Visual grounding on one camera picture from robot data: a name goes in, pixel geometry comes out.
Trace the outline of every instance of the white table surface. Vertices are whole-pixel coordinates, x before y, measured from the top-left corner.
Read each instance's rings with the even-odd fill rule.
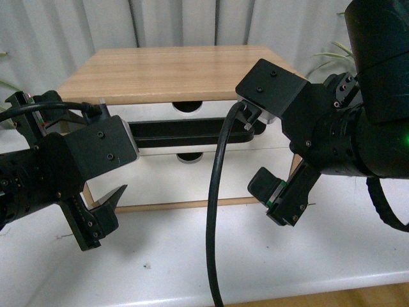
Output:
[[[0,130],[0,153],[25,147]],[[384,180],[403,221],[409,182]],[[217,269],[225,303],[409,281],[409,234],[384,225],[363,178],[322,176],[296,227],[260,204],[219,207]],[[50,206],[0,232],[0,306],[210,306],[206,209],[118,214],[102,246],[80,251]]]

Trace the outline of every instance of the wooden floor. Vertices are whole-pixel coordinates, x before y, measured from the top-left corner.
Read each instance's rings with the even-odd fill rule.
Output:
[[[232,304],[229,307],[409,307],[409,283]]]

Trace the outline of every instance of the white drawer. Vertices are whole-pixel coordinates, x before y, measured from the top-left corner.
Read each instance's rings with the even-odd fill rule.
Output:
[[[219,198],[251,196],[247,185],[262,166],[287,179],[292,153],[288,148],[226,152]],[[88,182],[95,200],[128,184],[119,206],[207,200],[214,153],[204,153],[194,164],[180,162],[175,154],[144,156],[120,169]]]
[[[235,102],[235,100],[204,101],[202,106],[192,113],[182,113],[179,110],[176,110],[172,103],[109,106],[109,111],[111,115],[120,115],[128,122],[222,118],[227,115],[230,107]],[[281,122],[279,119],[276,119],[273,124],[267,125],[266,130],[261,135],[254,136],[252,141],[229,144],[226,150],[286,148],[288,145],[289,140],[281,132]],[[214,152],[215,149],[216,145],[141,148],[141,155]]]

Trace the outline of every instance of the cable connector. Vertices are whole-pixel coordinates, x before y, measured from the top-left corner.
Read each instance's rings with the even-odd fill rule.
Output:
[[[83,102],[82,105],[84,106],[82,116],[87,124],[106,120],[111,117],[106,104],[90,104],[88,102]]]
[[[251,102],[242,100],[245,109],[237,114],[237,119],[243,122],[244,129],[249,131],[262,113],[262,110]]]

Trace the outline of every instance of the black cable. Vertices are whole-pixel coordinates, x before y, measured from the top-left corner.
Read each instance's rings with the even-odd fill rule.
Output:
[[[409,232],[409,224],[403,224],[390,207],[379,178],[368,177],[366,184],[372,203],[381,220],[392,228],[401,230],[402,232]]]
[[[71,110],[80,110],[83,112],[90,112],[96,111],[96,107],[92,104],[87,102],[78,103],[78,102],[37,102],[35,104],[26,104],[20,107],[11,107],[4,112],[0,113],[0,123],[8,120],[9,118],[13,118],[18,115],[22,115],[25,113],[32,113],[41,110],[49,110],[49,109],[71,109]]]
[[[215,259],[215,235],[216,235],[216,215],[217,215],[217,198],[219,197],[220,178],[222,175],[222,167],[224,153],[228,143],[230,130],[235,121],[236,115],[245,109],[243,102],[237,102],[231,107],[226,119],[223,122],[220,132],[219,141],[215,160],[213,163],[212,177],[210,179],[209,198],[207,205],[206,218],[206,263],[207,275],[209,279],[210,291],[212,292],[213,301],[216,307],[223,307],[223,300],[220,295],[219,282],[217,281],[216,259]]]

